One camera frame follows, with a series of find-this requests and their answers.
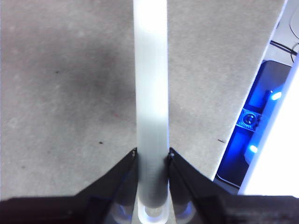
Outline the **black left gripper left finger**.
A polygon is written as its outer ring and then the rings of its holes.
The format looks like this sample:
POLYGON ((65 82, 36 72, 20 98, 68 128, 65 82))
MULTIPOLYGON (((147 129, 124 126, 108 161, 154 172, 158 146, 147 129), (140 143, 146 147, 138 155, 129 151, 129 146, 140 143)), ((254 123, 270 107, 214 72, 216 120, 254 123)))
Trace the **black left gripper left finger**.
POLYGON ((72 196, 15 197, 0 202, 2 224, 130 224, 138 185, 137 149, 72 196))

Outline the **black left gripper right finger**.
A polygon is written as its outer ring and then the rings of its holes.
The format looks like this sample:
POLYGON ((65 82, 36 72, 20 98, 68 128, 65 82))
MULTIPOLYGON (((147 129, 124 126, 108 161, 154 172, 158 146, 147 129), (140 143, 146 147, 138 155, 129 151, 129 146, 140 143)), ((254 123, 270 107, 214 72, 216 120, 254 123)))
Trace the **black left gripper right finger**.
POLYGON ((233 195, 201 174, 173 148, 168 179, 178 224, 297 224, 293 196, 233 195))

